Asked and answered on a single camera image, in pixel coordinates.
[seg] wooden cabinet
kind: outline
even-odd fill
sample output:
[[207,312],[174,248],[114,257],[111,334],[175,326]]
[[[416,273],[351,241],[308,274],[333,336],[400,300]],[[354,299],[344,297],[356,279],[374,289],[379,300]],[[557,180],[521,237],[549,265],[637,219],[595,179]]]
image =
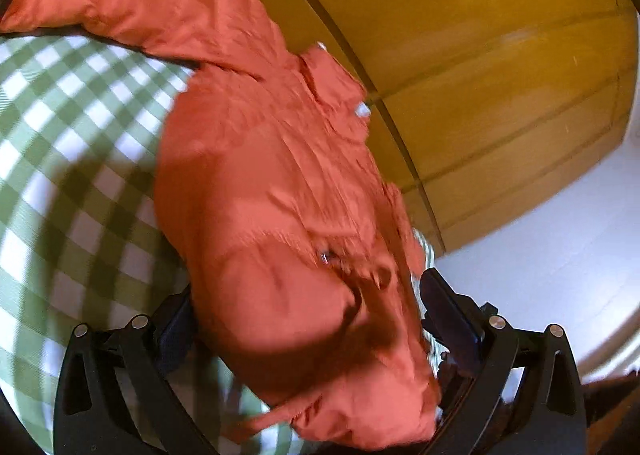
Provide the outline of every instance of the wooden cabinet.
[[621,141],[631,0],[261,0],[369,89],[368,145],[439,251],[509,222]]

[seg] orange jacket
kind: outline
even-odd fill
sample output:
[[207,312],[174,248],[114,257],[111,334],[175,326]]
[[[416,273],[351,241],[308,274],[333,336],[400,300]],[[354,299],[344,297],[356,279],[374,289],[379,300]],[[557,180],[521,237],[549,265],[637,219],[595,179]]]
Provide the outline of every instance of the orange jacket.
[[320,47],[290,54],[258,0],[14,0],[0,30],[72,24],[200,64],[154,197],[204,337],[271,406],[229,437],[289,421],[364,449],[430,439],[440,394],[410,287],[424,253],[364,143],[360,83]]

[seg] green plaid cushion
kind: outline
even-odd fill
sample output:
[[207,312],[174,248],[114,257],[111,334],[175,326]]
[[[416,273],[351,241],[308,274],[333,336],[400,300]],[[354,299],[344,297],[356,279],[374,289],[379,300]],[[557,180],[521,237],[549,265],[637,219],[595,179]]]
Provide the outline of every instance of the green plaid cushion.
[[[81,36],[0,38],[0,388],[52,453],[52,405],[74,326],[124,326],[186,284],[151,200],[159,132],[190,70]],[[222,453],[304,453],[288,425],[245,446],[227,419],[267,410],[196,348],[170,382]],[[145,440],[154,435],[122,381]]]

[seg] green checkered fabric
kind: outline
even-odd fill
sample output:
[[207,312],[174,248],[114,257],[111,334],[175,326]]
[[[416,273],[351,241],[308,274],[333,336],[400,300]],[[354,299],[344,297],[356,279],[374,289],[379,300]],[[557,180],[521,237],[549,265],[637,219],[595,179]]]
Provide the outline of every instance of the green checkered fabric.
[[[47,453],[74,327],[122,327],[187,283],[151,196],[162,122],[190,74],[82,36],[0,37],[0,390]],[[433,249],[418,239],[430,267]],[[199,345],[169,382],[222,454],[317,447],[288,425],[242,447],[220,437],[221,424],[268,407]],[[120,384],[143,438],[159,445],[124,374]]]

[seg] white floor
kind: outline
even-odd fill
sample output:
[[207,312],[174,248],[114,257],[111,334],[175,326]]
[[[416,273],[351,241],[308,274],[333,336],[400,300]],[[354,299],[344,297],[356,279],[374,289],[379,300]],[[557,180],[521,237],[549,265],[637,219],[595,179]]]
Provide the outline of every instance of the white floor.
[[517,328],[561,324],[587,379],[640,368],[640,95],[625,142],[506,227],[439,259]]

